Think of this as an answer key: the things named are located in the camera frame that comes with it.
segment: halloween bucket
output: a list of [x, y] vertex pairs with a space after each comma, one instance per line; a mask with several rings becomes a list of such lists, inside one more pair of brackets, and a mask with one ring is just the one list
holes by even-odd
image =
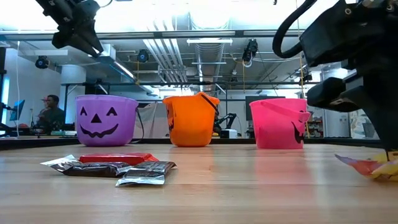
[[200, 92], [194, 96], [171, 96], [163, 103], [174, 145], [202, 147], [210, 143], [219, 99]]
[[76, 97], [76, 128], [86, 146], [123, 146], [134, 134], [136, 108], [133, 99], [109, 95]]
[[310, 113], [302, 99], [269, 99], [250, 103], [259, 149], [302, 149]]

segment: table surface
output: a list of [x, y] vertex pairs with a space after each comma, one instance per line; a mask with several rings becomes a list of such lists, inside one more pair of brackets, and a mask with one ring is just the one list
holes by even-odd
[[[40, 162], [94, 152], [149, 152], [174, 161], [164, 186], [114, 187], [117, 179], [68, 177]], [[398, 223], [398, 185], [338, 161], [383, 152], [308, 144], [181, 148], [58, 146], [0, 151], [0, 223]]]

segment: man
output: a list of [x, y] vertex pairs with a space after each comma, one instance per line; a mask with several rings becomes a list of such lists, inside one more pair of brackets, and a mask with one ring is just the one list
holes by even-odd
[[42, 109], [42, 110], [40, 111], [39, 114], [43, 113], [43, 112], [46, 111], [47, 108], [48, 108], [48, 106], [47, 106], [47, 97], [45, 97], [44, 99], [42, 99], [42, 101], [43, 101], [44, 109]]
[[60, 99], [55, 95], [49, 95], [45, 99], [47, 107], [39, 114], [37, 122], [38, 127], [44, 129], [45, 132], [59, 130], [65, 122], [65, 113], [58, 108]]

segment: purple jack-o-lantern bucket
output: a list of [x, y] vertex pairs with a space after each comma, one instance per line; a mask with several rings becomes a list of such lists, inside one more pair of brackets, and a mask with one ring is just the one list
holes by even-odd
[[86, 146], [123, 146], [134, 134], [138, 102], [120, 96], [76, 97], [76, 128]]

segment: computer monitor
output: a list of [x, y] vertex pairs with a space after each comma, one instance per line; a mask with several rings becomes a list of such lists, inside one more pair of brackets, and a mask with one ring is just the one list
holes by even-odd
[[22, 108], [24, 107], [25, 100], [20, 100], [14, 103], [12, 108], [10, 121], [17, 121], [21, 117]]
[[257, 100], [268, 100], [275, 98], [285, 98], [284, 96], [247, 96], [246, 101], [246, 121], [252, 121], [250, 103]]

